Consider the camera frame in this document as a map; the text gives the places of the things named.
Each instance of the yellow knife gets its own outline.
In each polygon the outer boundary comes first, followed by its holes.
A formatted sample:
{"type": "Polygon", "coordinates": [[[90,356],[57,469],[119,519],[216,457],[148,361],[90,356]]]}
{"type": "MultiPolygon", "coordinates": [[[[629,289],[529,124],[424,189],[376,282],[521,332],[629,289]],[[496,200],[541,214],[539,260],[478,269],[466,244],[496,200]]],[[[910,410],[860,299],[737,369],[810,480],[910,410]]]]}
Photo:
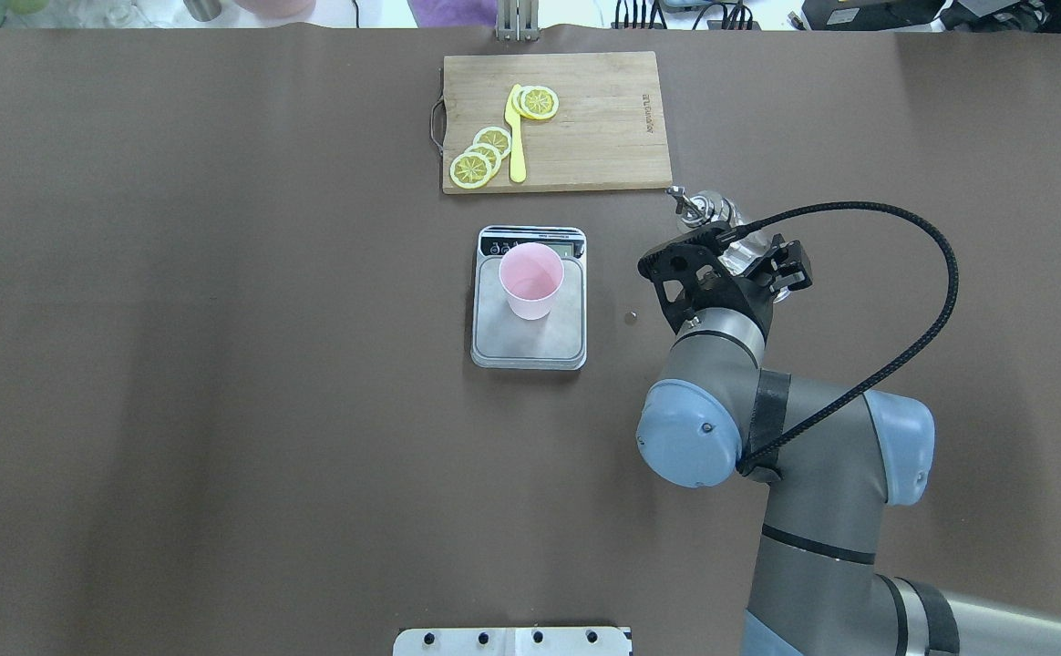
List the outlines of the yellow knife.
{"type": "Polygon", "coordinates": [[[522,91],[522,85],[515,84],[506,97],[506,123],[510,124],[510,183],[522,183],[527,178],[527,161],[522,155],[522,115],[515,109],[519,91],[522,91]]]}

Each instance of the white label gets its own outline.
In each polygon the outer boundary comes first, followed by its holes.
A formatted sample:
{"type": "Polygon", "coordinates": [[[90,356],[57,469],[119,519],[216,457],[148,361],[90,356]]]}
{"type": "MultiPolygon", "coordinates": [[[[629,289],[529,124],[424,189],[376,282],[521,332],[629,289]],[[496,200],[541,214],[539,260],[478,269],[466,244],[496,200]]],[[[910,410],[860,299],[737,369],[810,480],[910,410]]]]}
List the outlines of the white label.
{"type": "Polygon", "coordinates": [[[858,7],[838,10],[838,12],[831,14],[830,18],[827,18],[825,24],[849,23],[850,21],[855,20],[855,16],[858,16],[858,7]]]}

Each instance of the purple cloth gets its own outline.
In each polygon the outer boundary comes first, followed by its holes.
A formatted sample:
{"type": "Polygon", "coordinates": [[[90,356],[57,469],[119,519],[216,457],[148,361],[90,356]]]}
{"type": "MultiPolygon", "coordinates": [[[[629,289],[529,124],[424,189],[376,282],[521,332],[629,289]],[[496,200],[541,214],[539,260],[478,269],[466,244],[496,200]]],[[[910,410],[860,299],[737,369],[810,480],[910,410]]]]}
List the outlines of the purple cloth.
{"type": "Polygon", "coordinates": [[[410,8],[418,27],[494,27],[498,21],[498,0],[410,0],[410,8]]]}

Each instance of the cutting board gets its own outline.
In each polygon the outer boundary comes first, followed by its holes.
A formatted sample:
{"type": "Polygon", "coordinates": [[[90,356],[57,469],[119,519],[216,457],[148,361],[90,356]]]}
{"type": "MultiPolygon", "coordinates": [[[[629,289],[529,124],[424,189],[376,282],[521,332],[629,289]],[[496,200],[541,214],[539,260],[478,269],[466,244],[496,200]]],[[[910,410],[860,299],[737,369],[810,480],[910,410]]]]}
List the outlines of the cutting board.
{"type": "Polygon", "coordinates": [[[672,184],[656,53],[455,55],[443,64],[446,155],[442,191],[659,190],[672,184]],[[462,190],[449,165],[502,117],[515,84],[551,87],[559,113],[522,120],[525,183],[510,183],[509,157],[477,190],[462,190]]]}

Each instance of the kitchen scale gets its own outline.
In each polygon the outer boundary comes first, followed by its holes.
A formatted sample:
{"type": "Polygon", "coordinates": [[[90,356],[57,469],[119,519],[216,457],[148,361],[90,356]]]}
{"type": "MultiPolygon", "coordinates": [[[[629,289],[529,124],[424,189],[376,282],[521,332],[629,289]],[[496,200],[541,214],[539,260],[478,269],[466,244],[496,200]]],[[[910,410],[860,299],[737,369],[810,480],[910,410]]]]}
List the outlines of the kitchen scale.
{"type": "Polygon", "coordinates": [[[473,341],[469,357],[493,369],[573,370],[588,360],[588,238],[579,228],[488,225],[477,234],[473,341]],[[521,318],[498,281],[502,255],[523,242],[551,246],[563,260],[563,287],[551,314],[521,318]]]}

